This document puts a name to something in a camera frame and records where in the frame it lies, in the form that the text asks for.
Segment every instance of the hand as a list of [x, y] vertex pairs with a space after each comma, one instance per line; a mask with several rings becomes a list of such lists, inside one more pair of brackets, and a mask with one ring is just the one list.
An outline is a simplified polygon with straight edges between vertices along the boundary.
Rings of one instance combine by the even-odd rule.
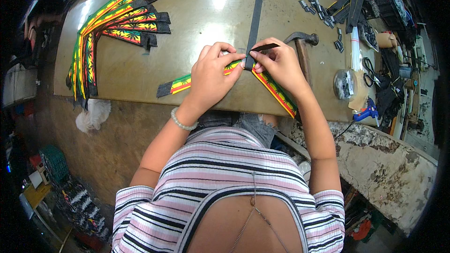
[[267, 70], [279, 85], [296, 95], [299, 87], [308, 86], [308, 83], [301, 71], [295, 50], [273, 37], [256, 43], [252, 48], [270, 43], [276, 43], [280, 47], [270, 49], [267, 55], [250, 51], [250, 55], [257, 61], [255, 71], [261, 73]]
[[[227, 50], [229, 54], [223, 55], [222, 50]], [[190, 104], [189, 109], [196, 119], [222, 100], [244, 70], [244, 63], [240, 63], [229, 75], [224, 75], [225, 66], [244, 58], [245, 54], [237, 54], [236, 49], [225, 42], [216, 42], [213, 46], [206, 45], [203, 48], [192, 67], [190, 92], [183, 101], [183, 104]]]

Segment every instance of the glue gun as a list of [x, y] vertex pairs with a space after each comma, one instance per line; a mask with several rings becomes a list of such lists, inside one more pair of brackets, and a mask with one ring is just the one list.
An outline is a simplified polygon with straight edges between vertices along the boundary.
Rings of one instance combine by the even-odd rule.
[[364, 118], [371, 116], [377, 122], [377, 126], [380, 127], [380, 123], [378, 123], [378, 111], [375, 103], [372, 99], [367, 100], [367, 109], [362, 109], [362, 112], [357, 115], [353, 115], [353, 119], [355, 121], [361, 121]]

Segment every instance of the green basket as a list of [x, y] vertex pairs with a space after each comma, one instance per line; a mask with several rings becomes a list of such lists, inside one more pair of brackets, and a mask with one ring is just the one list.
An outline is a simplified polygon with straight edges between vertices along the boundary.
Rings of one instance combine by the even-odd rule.
[[69, 174], [64, 154], [57, 147], [48, 145], [39, 150], [42, 162], [54, 183], [59, 184]]

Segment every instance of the striped shirt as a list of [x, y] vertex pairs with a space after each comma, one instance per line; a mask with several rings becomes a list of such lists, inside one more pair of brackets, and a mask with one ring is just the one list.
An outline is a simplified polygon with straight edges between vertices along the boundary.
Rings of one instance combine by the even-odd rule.
[[190, 135], [167, 162], [155, 189], [119, 190], [112, 234], [113, 252], [186, 252], [195, 230], [216, 200], [256, 194], [283, 200], [290, 209], [303, 252], [340, 252], [344, 242], [343, 196], [314, 195], [295, 162], [266, 149], [248, 131], [207, 128]]

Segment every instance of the bracelet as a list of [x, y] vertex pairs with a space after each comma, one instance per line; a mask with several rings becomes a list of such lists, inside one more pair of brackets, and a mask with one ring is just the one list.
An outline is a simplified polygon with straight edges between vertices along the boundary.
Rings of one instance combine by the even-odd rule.
[[181, 124], [181, 123], [178, 121], [178, 119], [176, 118], [176, 116], [175, 116], [175, 112], [176, 112], [177, 109], [178, 109], [178, 107], [174, 108], [174, 109], [170, 112], [170, 115], [172, 116], [173, 121], [175, 122], [175, 124], [176, 124], [178, 127], [180, 127], [181, 129], [187, 130], [187, 131], [192, 131], [192, 130], [194, 130], [195, 128], [197, 128], [197, 125], [199, 124], [198, 121], [195, 122], [194, 125], [192, 125], [192, 126], [186, 126], [186, 125]]

